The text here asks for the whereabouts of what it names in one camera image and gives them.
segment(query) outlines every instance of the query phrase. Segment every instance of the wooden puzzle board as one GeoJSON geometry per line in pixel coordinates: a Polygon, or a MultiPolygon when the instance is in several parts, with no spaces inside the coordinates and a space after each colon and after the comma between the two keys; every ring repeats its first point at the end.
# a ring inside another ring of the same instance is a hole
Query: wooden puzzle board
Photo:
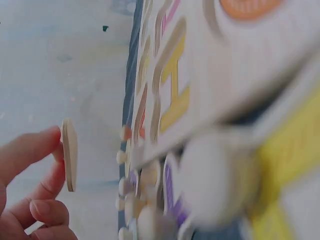
{"type": "Polygon", "coordinates": [[[258,105],[318,45],[319,1],[233,2],[144,1],[132,127],[144,151],[133,167],[258,105]]]}

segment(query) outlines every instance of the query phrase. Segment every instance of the yellow shape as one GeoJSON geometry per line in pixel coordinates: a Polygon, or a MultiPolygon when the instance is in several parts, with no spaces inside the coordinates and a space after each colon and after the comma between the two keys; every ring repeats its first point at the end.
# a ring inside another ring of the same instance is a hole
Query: yellow shape
{"type": "Polygon", "coordinates": [[[286,216],[277,201],[270,203],[263,214],[259,211],[250,216],[254,240],[293,240],[286,216]]]}
{"type": "Polygon", "coordinates": [[[320,87],[258,150],[266,188],[276,193],[320,163],[320,87]]]}
{"type": "Polygon", "coordinates": [[[186,113],[189,108],[190,89],[187,86],[179,95],[178,62],[185,49],[186,35],[181,37],[171,58],[163,68],[160,83],[163,85],[171,76],[171,104],[160,120],[159,130],[164,133],[172,124],[186,113]]]}

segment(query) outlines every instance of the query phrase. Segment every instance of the fingernail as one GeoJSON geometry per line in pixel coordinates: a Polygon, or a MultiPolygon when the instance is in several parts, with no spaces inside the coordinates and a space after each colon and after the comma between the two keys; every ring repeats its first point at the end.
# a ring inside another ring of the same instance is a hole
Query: fingernail
{"type": "Polygon", "coordinates": [[[60,132],[60,128],[58,126],[51,126],[45,130],[42,131],[43,133],[55,133],[60,132]]]}
{"type": "Polygon", "coordinates": [[[34,200],[32,205],[40,215],[47,215],[50,212],[50,206],[45,201],[34,200]]]}
{"type": "Polygon", "coordinates": [[[34,232],[38,240],[53,240],[54,234],[49,228],[41,228],[34,232]]]}

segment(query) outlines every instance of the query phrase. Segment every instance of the wooden toy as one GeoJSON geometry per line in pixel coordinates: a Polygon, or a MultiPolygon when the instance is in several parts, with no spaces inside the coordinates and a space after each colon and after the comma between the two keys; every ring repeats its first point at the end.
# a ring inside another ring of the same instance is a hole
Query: wooden toy
{"type": "Polygon", "coordinates": [[[135,190],[135,185],[128,178],[121,178],[119,181],[119,194],[125,197],[128,193],[132,193],[135,190]]]}
{"type": "Polygon", "coordinates": [[[134,193],[128,193],[125,199],[117,198],[115,207],[118,211],[124,211],[125,223],[128,226],[132,219],[137,219],[146,201],[138,199],[134,193]]]}
{"type": "Polygon", "coordinates": [[[145,198],[148,204],[154,205],[159,209],[164,208],[163,200],[163,164],[158,160],[145,166],[140,174],[141,198],[145,198]]]}
{"type": "Polygon", "coordinates": [[[140,174],[137,170],[131,170],[129,172],[128,178],[133,185],[134,194],[140,198],[141,188],[140,188],[140,174]]]}
{"type": "Polygon", "coordinates": [[[281,88],[319,45],[317,0],[233,3],[160,0],[145,5],[133,169],[165,156],[202,128],[252,109],[281,88]]]}
{"type": "Polygon", "coordinates": [[[119,240],[134,240],[134,235],[130,230],[123,227],[119,230],[118,239],[119,240]]]}
{"type": "MultiPolygon", "coordinates": [[[[193,227],[217,229],[244,212],[256,240],[314,239],[306,229],[318,236],[311,222],[290,218],[282,192],[320,160],[319,11],[318,0],[144,1],[132,132],[121,139],[131,140],[131,171],[167,160],[164,212],[141,211],[139,240],[164,239],[155,223],[166,217],[184,240],[193,227]],[[253,126],[230,125],[280,89],[253,126]],[[172,214],[180,196],[183,224],[172,214]]],[[[157,182],[151,172],[141,171],[137,189],[157,182]]]]}
{"type": "Polygon", "coordinates": [[[128,127],[127,125],[124,125],[121,128],[121,132],[120,132],[121,142],[126,142],[127,140],[131,139],[131,136],[132,136],[131,128],[128,127]]]}
{"type": "Polygon", "coordinates": [[[246,128],[217,127],[187,144],[179,172],[183,199],[197,228],[223,227],[257,199],[260,174],[246,143],[251,139],[246,128]]]}
{"type": "Polygon", "coordinates": [[[178,240],[191,240],[194,227],[191,225],[190,209],[185,204],[183,182],[180,178],[178,163],[180,158],[173,152],[168,153],[164,162],[163,193],[165,216],[173,216],[178,227],[178,240]]]}
{"type": "Polygon", "coordinates": [[[116,162],[118,164],[125,164],[127,160],[128,160],[128,155],[124,151],[119,150],[116,153],[116,162]]]}
{"type": "Polygon", "coordinates": [[[137,220],[132,219],[129,223],[129,228],[121,228],[118,233],[119,240],[138,240],[137,220]]]}
{"type": "Polygon", "coordinates": [[[75,192],[77,183],[78,140],[75,127],[69,118],[64,119],[62,122],[62,142],[66,184],[69,192],[75,192]]]}
{"type": "Polygon", "coordinates": [[[177,237],[175,219],[156,207],[146,206],[137,219],[137,235],[139,240],[174,240],[177,237]]]}

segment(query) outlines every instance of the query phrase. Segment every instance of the wooden knob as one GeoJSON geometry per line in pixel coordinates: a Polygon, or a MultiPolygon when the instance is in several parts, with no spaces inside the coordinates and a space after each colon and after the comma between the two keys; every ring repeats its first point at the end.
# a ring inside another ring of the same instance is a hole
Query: wooden knob
{"type": "Polygon", "coordinates": [[[125,200],[121,199],[120,197],[118,197],[115,200],[115,208],[118,211],[123,211],[125,209],[125,200]]]}
{"type": "Polygon", "coordinates": [[[123,227],[119,230],[118,238],[119,238],[119,240],[133,240],[134,235],[130,230],[123,227]]]}
{"type": "Polygon", "coordinates": [[[177,239],[178,227],[171,215],[152,206],[142,209],[137,220],[139,240],[177,239]]]}
{"type": "Polygon", "coordinates": [[[192,224],[201,230],[229,224],[257,194],[257,161],[245,149],[235,149],[235,133],[209,129],[184,148],[179,174],[183,199],[192,224]]]}
{"type": "Polygon", "coordinates": [[[116,153],[116,162],[117,162],[119,165],[126,163],[127,158],[128,158],[128,155],[127,155],[124,151],[122,151],[122,150],[119,150],[119,151],[116,153]]]}
{"type": "Polygon", "coordinates": [[[145,205],[146,201],[137,198],[133,192],[126,195],[124,204],[124,219],[127,226],[132,219],[138,218],[145,205]]]}
{"type": "Polygon", "coordinates": [[[131,139],[131,136],[132,136],[131,128],[128,127],[127,125],[124,125],[121,128],[121,132],[120,132],[121,142],[126,142],[127,140],[131,139]]]}
{"type": "Polygon", "coordinates": [[[128,178],[121,178],[119,181],[119,194],[125,197],[128,193],[133,192],[134,186],[128,178]]]}

